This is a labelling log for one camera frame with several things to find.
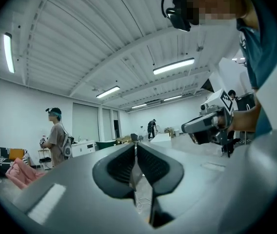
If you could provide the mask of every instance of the teal shirt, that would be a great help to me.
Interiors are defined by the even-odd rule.
[[[248,75],[253,89],[260,88],[277,64],[277,22],[262,0],[251,0],[257,13],[259,30],[254,30],[237,19],[237,29],[242,33],[240,47],[246,58]],[[271,131],[271,124],[261,109],[256,136]]]

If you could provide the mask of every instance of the floor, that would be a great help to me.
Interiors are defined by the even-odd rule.
[[[143,143],[150,145],[148,140],[143,140]],[[222,156],[221,147],[212,143],[196,145],[192,142],[188,135],[180,135],[171,139],[171,141],[154,143],[166,148],[172,148],[180,150],[186,153],[195,154],[199,156],[207,156],[209,159],[213,159],[214,162],[226,166],[228,162],[227,155]],[[1,177],[2,183],[0,184],[0,197],[6,197],[8,200],[13,200],[21,193],[21,190],[14,185],[6,177]],[[146,221],[149,219],[151,210],[150,201],[152,198],[152,187],[149,185],[146,178],[143,176],[136,185],[136,197],[137,197],[137,212]]]

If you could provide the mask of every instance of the pink blanket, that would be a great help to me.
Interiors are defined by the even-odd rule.
[[[20,158],[16,158],[13,165],[6,172],[6,176],[20,189],[27,187],[31,182],[43,175],[45,173],[37,172],[29,165],[26,165]]]

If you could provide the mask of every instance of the white cabinet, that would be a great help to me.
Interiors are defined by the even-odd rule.
[[[72,157],[95,152],[94,141],[82,141],[72,145]]]

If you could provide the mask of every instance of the ceiling light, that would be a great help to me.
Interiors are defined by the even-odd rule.
[[[107,90],[107,91],[105,91],[105,92],[99,94],[98,96],[96,96],[96,98],[102,98],[102,97],[104,97],[104,96],[106,96],[106,95],[108,95],[108,94],[113,93],[114,91],[119,90],[119,89],[120,89],[120,88],[119,88],[118,86],[113,87],[113,88],[111,88],[111,89],[109,89],[109,90]]]
[[[133,108],[144,107],[144,106],[147,106],[147,104],[142,104],[142,105],[131,107],[131,108],[133,109]]]
[[[175,97],[167,98],[167,99],[164,99],[164,101],[171,100],[171,99],[176,99],[176,98],[180,98],[180,97],[182,97],[182,96],[175,96]]]
[[[154,75],[158,75],[160,73],[163,73],[163,72],[166,72],[166,71],[169,71],[169,70],[172,70],[172,69],[176,69],[176,68],[184,67],[184,66],[187,66],[187,65],[191,65],[194,62],[195,62],[194,58],[174,62],[174,63],[171,63],[169,65],[154,69],[153,70]]]
[[[11,73],[15,73],[15,68],[13,64],[13,55],[12,55],[12,35],[10,33],[4,34],[4,51],[8,70]]]

